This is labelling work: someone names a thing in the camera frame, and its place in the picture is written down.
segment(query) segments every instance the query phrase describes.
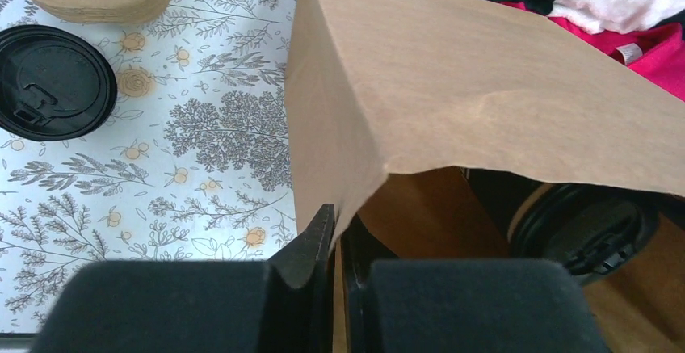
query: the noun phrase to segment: coffee cup lid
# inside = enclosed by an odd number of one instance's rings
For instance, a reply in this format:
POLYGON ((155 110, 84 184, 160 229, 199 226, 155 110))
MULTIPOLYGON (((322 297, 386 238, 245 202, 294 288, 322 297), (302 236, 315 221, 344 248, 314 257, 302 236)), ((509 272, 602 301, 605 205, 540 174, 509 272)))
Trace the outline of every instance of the coffee cup lid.
POLYGON ((82 137, 116 104, 116 76, 107 59, 54 27, 0 32, 0 80, 0 127, 32 141, 82 137))

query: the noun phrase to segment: paper bag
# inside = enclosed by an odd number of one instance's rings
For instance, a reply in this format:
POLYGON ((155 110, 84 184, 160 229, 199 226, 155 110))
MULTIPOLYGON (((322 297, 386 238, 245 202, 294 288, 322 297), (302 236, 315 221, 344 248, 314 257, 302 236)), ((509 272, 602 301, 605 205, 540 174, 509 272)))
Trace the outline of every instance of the paper bag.
POLYGON ((492 2, 298 0, 285 89, 297 217, 333 203, 336 236, 450 166, 685 195, 685 103, 492 2))
MULTIPOLYGON (((286 76, 300 231, 333 203, 336 237, 359 212, 401 256, 503 256, 454 166, 685 195, 685 103, 539 15, 298 0, 286 76)), ((683 349, 683 243, 662 225, 586 289, 617 351, 683 349)))

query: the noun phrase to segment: drink lid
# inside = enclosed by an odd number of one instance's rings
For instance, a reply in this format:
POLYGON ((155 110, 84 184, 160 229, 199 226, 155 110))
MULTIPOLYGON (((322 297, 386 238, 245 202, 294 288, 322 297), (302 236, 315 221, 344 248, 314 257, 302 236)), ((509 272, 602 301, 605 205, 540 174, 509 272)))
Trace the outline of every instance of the drink lid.
POLYGON ((0 32, 0 127, 32 141, 82 137, 116 103, 116 77, 81 38, 27 25, 0 32))
POLYGON ((647 193, 567 183, 536 202, 514 231, 511 253, 559 262, 589 284, 643 250, 658 227, 647 193))

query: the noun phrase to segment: table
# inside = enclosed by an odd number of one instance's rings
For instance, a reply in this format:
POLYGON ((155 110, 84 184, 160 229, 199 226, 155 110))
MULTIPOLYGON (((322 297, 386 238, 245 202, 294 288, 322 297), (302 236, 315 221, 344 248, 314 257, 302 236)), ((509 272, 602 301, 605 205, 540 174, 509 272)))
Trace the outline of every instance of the table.
POLYGON ((268 258, 296 235, 283 103, 295 5, 172 0, 153 23, 120 27, 0 0, 0 26, 81 36, 120 89, 83 138, 0 131, 0 333, 36 332, 91 261, 268 258))

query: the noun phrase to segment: paper bag fold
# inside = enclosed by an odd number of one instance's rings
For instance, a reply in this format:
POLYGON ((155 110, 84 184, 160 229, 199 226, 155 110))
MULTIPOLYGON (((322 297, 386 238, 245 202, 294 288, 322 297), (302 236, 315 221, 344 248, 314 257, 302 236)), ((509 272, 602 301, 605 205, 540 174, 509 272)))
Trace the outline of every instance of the paper bag fold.
POLYGON ((685 103, 492 2, 298 0, 286 109, 298 222, 334 203, 336 237, 388 174, 448 166, 685 195, 685 103))

